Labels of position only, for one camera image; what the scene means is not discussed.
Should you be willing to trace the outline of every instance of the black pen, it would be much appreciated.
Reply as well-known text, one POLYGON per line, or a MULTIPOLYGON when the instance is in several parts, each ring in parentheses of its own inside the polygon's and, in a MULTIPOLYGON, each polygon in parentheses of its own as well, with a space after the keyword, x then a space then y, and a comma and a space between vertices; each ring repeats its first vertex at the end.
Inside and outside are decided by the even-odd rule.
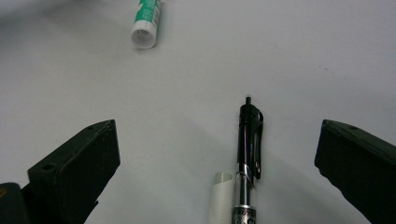
POLYGON ((241 106, 235 178, 233 224, 256 224, 255 178, 261 177, 262 112, 251 104, 241 106))

